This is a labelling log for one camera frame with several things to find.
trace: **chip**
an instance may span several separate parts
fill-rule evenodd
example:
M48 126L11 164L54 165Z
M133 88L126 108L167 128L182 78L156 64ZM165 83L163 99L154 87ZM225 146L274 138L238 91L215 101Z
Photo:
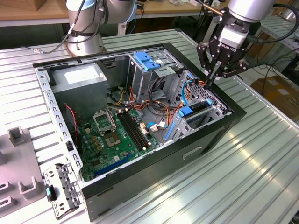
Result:
M106 134L104 139L108 147L112 147L121 143L121 139L116 132Z
M99 159L96 159L96 160L92 161L92 165L93 165L94 167L96 167L97 165L100 165L100 164L101 164L101 162L100 162Z

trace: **red wire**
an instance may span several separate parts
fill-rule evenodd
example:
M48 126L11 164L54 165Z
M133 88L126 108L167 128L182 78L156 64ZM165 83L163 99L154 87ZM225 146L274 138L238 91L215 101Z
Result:
M73 119L74 119L74 124L75 124L75 133L76 133L76 146L77 146L77 138L78 138L78 133L77 133L77 123L76 123L76 118L75 118L75 113L73 112L73 110L68 106L68 105L64 105L67 109L70 110Z

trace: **side panel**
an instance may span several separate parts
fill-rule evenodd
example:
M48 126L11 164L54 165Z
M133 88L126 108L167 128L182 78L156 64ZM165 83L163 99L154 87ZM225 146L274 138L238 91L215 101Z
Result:
M192 144L140 170L134 175L114 184L110 188L86 199L90 221L95 220L107 211L136 196L148 186L162 180L184 165L207 152L223 137L223 135L239 121L218 129Z

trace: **aluminum table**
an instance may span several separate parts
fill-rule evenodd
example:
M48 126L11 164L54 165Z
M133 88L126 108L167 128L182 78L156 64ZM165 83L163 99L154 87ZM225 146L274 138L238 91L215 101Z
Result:
M108 50L171 42L199 67L195 46L175 30L104 38ZM56 44L42 46L50 50ZM59 137L32 63L69 57L25 49L0 51L0 134L29 128L41 172L64 162ZM207 154L144 190L93 223L288 223L299 209L299 127L234 77L218 85L247 115ZM84 204L55 219L46 198L0 223L88 223Z
M272 15L261 21L260 31L265 32L273 38L279 38L286 35L294 27L294 25L294 22L286 21L277 15ZM297 31L288 38L282 40L281 43L289 47L291 50L298 49L299 41L295 39L295 34L298 32L299 29L297 29Z

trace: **yellow wire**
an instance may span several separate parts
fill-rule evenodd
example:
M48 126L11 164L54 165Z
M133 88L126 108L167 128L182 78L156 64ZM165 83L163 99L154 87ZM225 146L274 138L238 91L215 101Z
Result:
M116 104L114 104L114 105L116 105L116 106L118 106L119 104L121 104L121 102L122 102L122 97L123 97L123 91L121 91L121 98L120 98L120 100L116 103Z

